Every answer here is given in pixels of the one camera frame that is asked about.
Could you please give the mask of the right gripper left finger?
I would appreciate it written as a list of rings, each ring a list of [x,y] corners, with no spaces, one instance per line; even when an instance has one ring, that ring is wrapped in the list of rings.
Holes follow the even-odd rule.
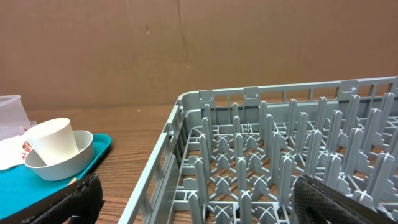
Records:
[[[105,203],[98,174],[89,174],[1,223],[95,223]]]

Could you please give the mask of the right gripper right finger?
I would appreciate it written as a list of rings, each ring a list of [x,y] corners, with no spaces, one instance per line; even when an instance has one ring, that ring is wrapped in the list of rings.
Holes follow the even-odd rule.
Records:
[[[292,205],[299,224],[397,223],[385,213],[361,205],[307,175],[294,182]]]

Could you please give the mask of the white napkin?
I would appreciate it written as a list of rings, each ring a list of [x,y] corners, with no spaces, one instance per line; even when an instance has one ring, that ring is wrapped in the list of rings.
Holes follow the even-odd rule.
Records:
[[[24,136],[15,136],[1,141],[0,166],[1,170],[7,170],[24,163],[22,158]]]

